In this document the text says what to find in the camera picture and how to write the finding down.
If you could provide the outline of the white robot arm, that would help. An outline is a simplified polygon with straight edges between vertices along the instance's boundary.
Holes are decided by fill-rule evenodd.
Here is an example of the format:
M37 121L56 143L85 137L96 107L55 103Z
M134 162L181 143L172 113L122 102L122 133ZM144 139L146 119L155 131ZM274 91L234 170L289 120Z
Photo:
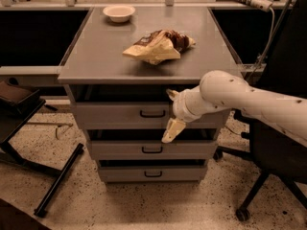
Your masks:
M167 93L175 116L166 126L164 143L172 142L188 123L203 115L234 108L307 147L306 99L255 88L244 79L219 70L203 75L193 89Z

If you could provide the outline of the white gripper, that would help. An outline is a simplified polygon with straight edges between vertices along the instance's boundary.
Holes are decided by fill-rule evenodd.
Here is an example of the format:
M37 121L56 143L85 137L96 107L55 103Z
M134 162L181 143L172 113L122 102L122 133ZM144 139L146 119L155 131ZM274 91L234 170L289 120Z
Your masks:
M186 127L185 123L194 122L201 117L197 113L201 106L201 95L195 91L181 91L167 89L167 95L173 101L173 113L166 126L161 141L165 144L171 143Z

